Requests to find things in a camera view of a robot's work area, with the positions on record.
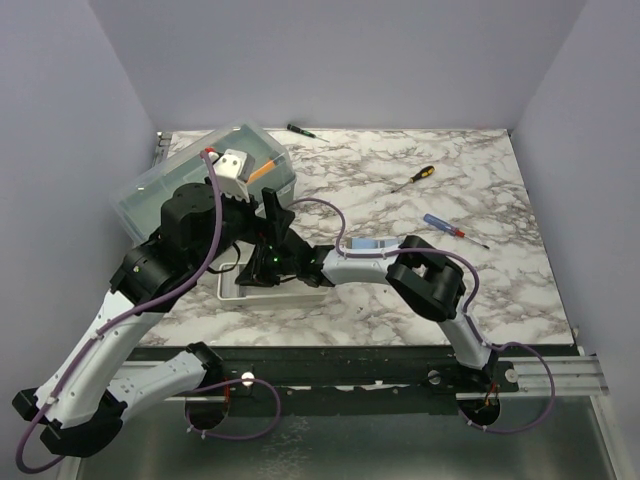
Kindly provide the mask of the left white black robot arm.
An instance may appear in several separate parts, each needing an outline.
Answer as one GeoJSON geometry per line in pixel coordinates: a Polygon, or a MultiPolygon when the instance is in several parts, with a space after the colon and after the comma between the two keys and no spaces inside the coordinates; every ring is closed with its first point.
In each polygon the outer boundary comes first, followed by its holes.
{"type": "Polygon", "coordinates": [[[269,259],[292,237],[294,213],[276,192],[262,203],[236,199],[204,183],[175,190],[159,209],[160,225],[131,250],[110,281],[94,321],[58,371],[12,401],[58,458],[87,458],[104,449],[133,416],[178,393],[214,393],[226,378],[223,360],[203,342],[191,343],[140,376],[115,375],[141,338],[191,290],[209,265],[233,244],[254,245],[267,261],[269,284],[278,281],[269,259]]]}

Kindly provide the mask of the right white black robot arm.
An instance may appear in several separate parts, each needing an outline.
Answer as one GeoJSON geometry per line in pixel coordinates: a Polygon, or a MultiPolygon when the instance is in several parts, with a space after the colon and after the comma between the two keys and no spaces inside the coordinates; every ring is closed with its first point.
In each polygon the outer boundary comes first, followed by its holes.
{"type": "Polygon", "coordinates": [[[480,392],[496,380],[497,354],[469,315],[472,298],[465,295],[461,261],[415,235],[387,248],[342,249],[312,246],[288,233],[279,245],[256,244],[235,283],[271,288],[292,277],[311,288],[387,285],[415,314],[438,324],[454,350],[462,384],[480,392]]]}

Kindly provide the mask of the grey card holder wallet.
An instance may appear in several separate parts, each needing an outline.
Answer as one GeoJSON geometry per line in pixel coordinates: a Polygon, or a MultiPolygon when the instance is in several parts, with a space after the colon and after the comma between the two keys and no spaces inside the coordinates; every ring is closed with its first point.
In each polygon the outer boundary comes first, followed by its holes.
{"type": "Polygon", "coordinates": [[[348,237],[346,240],[346,248],[350,250],[378,250],[385,248],[395,248],[399,246],[400,243],[401,240],[397,237],[348,237]]]}

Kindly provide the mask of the blue credit card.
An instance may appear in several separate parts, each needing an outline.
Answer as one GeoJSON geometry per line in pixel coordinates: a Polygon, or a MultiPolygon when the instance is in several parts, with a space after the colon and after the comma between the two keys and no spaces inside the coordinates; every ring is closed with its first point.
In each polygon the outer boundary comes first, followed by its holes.
{"type": "Polygon", "coordinates": [[[379,247],[379,241],[373,238],[351,238],[348,248],[352,250],[371,250],[379,247]]]}

